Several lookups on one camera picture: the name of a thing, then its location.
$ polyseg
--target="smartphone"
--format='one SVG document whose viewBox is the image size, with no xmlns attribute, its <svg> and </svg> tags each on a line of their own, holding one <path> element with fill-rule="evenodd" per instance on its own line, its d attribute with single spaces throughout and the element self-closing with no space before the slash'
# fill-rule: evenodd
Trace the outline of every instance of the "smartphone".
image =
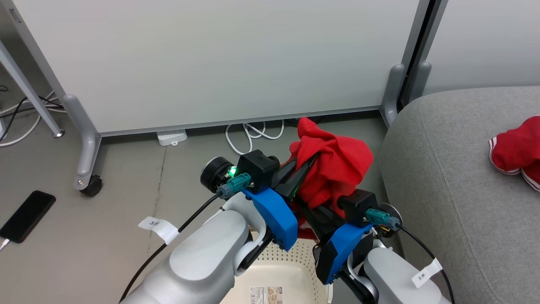
<svg viewBox="0 0 540 304">
<path fill-rule="evenodd" d="M 55 201 L 56 198 L 50 194 L 41 191 L 32 192 L 0 229 L 0 237 L 22 243 Z"/>
</svg>

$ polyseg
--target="red cloth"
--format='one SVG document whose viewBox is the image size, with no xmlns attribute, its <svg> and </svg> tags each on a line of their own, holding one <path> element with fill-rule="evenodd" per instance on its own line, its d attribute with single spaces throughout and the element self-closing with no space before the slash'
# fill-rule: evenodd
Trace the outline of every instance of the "red cloth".
<svg viewBox="0 0 540 304">
<path fill-rule="evenodd" d="M 310 208 L 332 199 L 333 209 L 344 216 L 336 202 L 340 196 L 352 194 L 362 181 L 373 162 L 371 150 L 363 141 L 323 131 L 305 117 L 298 123 L 298 138 L 289 147 L 291 158 L 298 157 L 297 170 L 320 152 L 298 195 Z"/>
<path fill-rule="evenodd" d="M 531 187 L 540 191 L 540 115 L 519 128 L 489 140 L 491 164 L 502 173 L 521 173 Z"/>
</svg>

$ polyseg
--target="gray floor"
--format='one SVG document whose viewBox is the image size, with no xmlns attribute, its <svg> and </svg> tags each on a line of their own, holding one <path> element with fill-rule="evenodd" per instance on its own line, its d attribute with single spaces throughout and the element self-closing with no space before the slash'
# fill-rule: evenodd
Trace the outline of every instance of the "gray floor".
<svg viewBox="0 0 540 304">
<path fill-rule="evenodd" d="M 42 76 L 33 85 L 48 93 Z M 8 107 L 22 97 L 0 73 L 0 106 Z M 104 179 L 103 190 L 94 198 L 72 189 L 80 152 L 80 137 L 65 114 L 53 115 L 66 130 L 53 138 L 41 122 L 24 141 L 0 148 L 0 224 L 3 224 L 34 190 L 53 194 L 57 201 L 22 244 L 10 244 L 0 253 L 0 299 L 2 303 L 116 303 L 134 272 L 156 250 L 161 239 L 137 227 L 152 215 L 176 225 L 183 223 L 210 196 L 199 183 L 206 162 L 218 155 L 231 161 L 238 156 L 228 146 L 220 128 L 194 130 L 177 147 L 161 147 L 154 134 L 106 138 L 100 148 L 94 173 Z M 372 191 L 379 202 L 387 202 L 376 156 L 386 133 L 382 119 L 332 121 L 320 127 L 364 140 L 375 154 L 375 163 L 360 188 Z M 10 131 L 10 141 L 24 133 L 36 114 L 20 115 Z M 277 134 L 272 128 L 269 134 Z M 239 149 L 247 149 L 243 131 L 231 133 Z M 282 138 L 254 140 L 255 149 L 281 160 L 297 140 L 296 129 L 286 127 Z M 186 235 L 200 227 L 219 208 L 210 208 L 169 246 L 169 253 Z M 355 303 L 354 295 L 338 281 L 334 303 Z"/>
</svg>

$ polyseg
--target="gray sofa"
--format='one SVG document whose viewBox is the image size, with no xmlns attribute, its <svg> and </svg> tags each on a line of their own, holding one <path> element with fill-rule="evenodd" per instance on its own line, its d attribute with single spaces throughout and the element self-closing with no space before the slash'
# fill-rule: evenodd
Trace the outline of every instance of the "gray sofa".
<svg viewBox="0 0 540 304">
<path fill-rule="evenodd" d="M 428 95 L 388 130 L 380 163 L 403 224 L 445 268 L 457 303 L 540 303 L 540 193 L 489 161 L 489 140 L 540 114 L 540 87 Z M 401 235 L 406 259 L 429 256 Z M 443 293 L 440 274 L 434 280 Z"/>
</svg>

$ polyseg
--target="caster wheel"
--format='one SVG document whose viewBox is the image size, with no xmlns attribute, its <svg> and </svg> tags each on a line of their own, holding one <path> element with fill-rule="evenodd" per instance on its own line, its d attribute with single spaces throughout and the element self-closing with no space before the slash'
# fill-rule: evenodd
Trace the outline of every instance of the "caster wheel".
<svg viewBox="0 0 540 304">
<path fill-rule="evenodd" d="M 88 187 L 84 188 L 83 190 L 79 190 L 82 194 L 93 197 L 96 194 L 101 191 L 101 188 L 103 186 L 103 182 L 99 175 L 92 175 L 90 176 L 90 181 L 88 182 Z"/>
</svg>

